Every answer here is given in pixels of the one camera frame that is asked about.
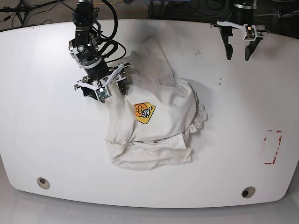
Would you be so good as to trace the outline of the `white T-shirt with yellow logo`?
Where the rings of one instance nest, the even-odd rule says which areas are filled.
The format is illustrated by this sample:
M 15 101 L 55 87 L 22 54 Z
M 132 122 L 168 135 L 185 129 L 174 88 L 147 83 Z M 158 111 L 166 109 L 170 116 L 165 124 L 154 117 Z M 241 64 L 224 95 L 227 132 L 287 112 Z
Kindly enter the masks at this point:
M 175 78 L 154 39 L 143 42 L 125 57 L 129 63 L 126 93 L 110 84 L 106 101 L 110 123 L 106 146 L 119 168 L 150 170 L 192 161 L 189 135 L 200 130 L 207 113 L 197 93 Z

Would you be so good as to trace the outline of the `white power strip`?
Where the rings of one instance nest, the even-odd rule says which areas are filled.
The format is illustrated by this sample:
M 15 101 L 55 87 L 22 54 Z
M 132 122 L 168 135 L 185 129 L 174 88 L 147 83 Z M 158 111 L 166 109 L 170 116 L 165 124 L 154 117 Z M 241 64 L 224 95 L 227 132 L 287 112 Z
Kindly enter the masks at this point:
M 286 7 L 284 9 L 280 10 L 278 13 L 278 17 L 283 18 L 283 19 L 289 18 L 292 16 L 296 16 L 296 15 L 299 15 L 299 6 L 298 5 Z

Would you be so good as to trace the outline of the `red tape rectangle marking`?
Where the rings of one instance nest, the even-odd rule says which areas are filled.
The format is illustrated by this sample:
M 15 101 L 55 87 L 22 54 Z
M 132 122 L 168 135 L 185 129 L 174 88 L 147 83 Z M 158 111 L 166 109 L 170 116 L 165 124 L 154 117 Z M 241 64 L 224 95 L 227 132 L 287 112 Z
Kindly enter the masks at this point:
M 263 165 L 275 164 L 279 147 L 281 144 L 283 131 L 267 130 L 263 139 L 261 161 Z

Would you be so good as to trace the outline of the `black tripod stand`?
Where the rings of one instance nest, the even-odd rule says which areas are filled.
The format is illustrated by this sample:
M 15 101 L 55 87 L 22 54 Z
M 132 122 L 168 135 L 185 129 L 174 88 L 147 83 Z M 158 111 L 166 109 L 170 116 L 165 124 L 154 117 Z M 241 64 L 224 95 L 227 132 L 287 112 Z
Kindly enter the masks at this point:
M 38 5 L 27 5 L 23 0 L 20 0 L 16 7 L 11 8 L 11 7 L 4 6 L 3 8 L 0 9 L 0 12 L 1 13 L 13 13 L 14 16 L 16 16 L 19 19 L 19 22 L 21 23 L 21 25 L 18 28 L 23 28 L 23 27 L 25 27 L 27 17 L 30 12 L 32 12 L 36 9 L 42 8 L 42 7 L 53 5 L 53 4 L 58 4 L 58 1 L 53 0 L 53 1 L 43 3 L 43 4 L 38 4 Z

